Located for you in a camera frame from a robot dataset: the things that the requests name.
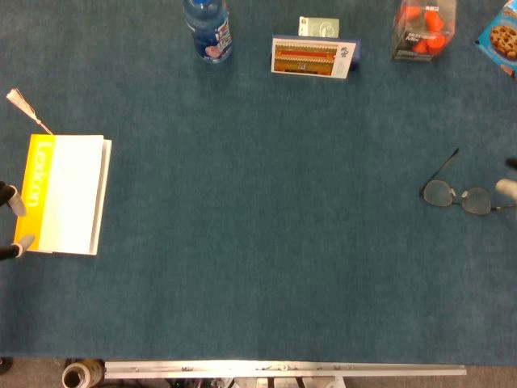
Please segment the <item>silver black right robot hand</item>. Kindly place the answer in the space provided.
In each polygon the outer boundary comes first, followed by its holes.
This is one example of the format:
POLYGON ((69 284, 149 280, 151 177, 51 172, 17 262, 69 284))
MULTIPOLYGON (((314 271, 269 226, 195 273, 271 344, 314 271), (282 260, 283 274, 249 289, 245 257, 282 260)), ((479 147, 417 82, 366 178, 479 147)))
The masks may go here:
MULTIPOLYGON (((517 169, 517 158, 508 158, 506 165, 514 170, 517 169)), ((517 182, 512 179, 500 179, 495 184, 496 190, 511 198, 513 201, 517 201, 517 182)))

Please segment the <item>black grey-tipped left robot hand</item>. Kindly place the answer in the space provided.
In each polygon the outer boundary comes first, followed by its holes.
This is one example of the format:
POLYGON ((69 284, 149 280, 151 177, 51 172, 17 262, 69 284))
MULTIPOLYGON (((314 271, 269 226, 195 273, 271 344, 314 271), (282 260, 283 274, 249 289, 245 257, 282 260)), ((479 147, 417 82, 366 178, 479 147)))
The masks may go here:
MULTIPOLYGON (((24 217, 26 215, 25 205, 16 187, 2 181, 1 206, 3 205, 7 205, 18 217, 24 217)), ((21 257, 34 243, 35 239, 36 237, 33 234, 26 234, 18 242, 1 247, 1 261, 21 257)))

